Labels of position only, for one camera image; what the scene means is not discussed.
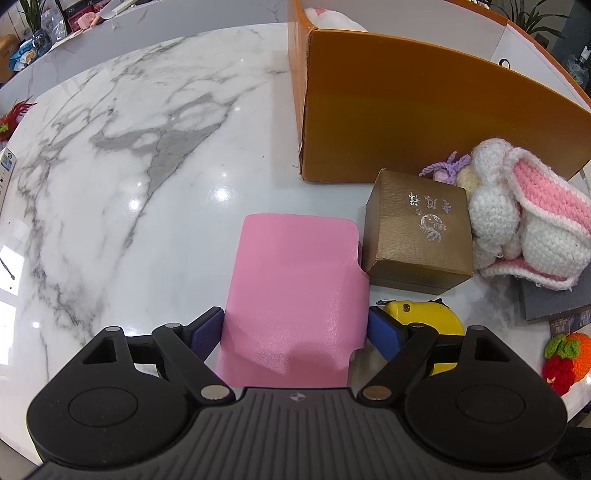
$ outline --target potted plant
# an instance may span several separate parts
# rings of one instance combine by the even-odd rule
[[[538,11],[538,7],[545,3],[547,0],[540,0],[539,2],[534,5],[531,10],[527,10],[525,6],[525,0],[508,0],[509,7],[499,4],[498,1],[495,0],[480,0],[483,1],[485,4],[489,5],[490,7],[498,8],[501,10],[505,16],[511,20],[514,24],[518,27],[525,30],[526,33],[533,35],[537,32],[547,32],[550,35],[554,35],[558,38],[564,38],[562,33],[560,33],[555,28],[550,28],[546,25],[540,25],[540,22],[545,18],[550,17],[559,17],[559,18],[568,18],[568,15],[559,15],[559,14],[541,14]]]
[[[33,33],[33,48],[38,56],[41,56],[51,48],[49,33],[41,28],[41,14],[46,0],[20,0],[22,14],[25,15],[31,32]]]

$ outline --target gold gift box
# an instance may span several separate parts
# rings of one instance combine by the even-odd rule
[[[473,273],[466,191],[379,172],[365,211],[362,266],[373,285],[440,294]]]

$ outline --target yellow crocheted ball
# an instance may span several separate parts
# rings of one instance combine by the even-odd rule
[[[466,190],[466,196],[468,197],[468,202],[470,202],[470,199],[472,198],[472,194],[474,194],[474,191],[480,185],[482,185],[482,182],[480,181],[480,178],[474,171],[474,167],[472,166],[472,164],[460,170],[460,172],[457,174],[456,185]]]

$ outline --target cardboard box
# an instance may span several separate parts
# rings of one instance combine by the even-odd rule
[[[320,30],[307,7],[373,33]],[[381,168],[417,175],[492,137],[567,179],[591,158],[591,100],[529,35],[479,5],[289,0],[288,19],[307,181],[373,182]]]
[[[466,191],[380,171],[365,211],[362,266],[373,285],[435,295],[470,278]]]
[[[571,290],[553,291],[521,280],[521,304],[528,323],[566,319],[591,310],[591,265],[583,270]]]

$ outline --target blue gripper pad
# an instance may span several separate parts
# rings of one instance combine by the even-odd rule
[[[224,312],[212,307],[183,330],[183,340],[203,362],[222,338]]]
[[[368,340],[389,362],[408,340],[407,328],[379,307],[369,308]]]

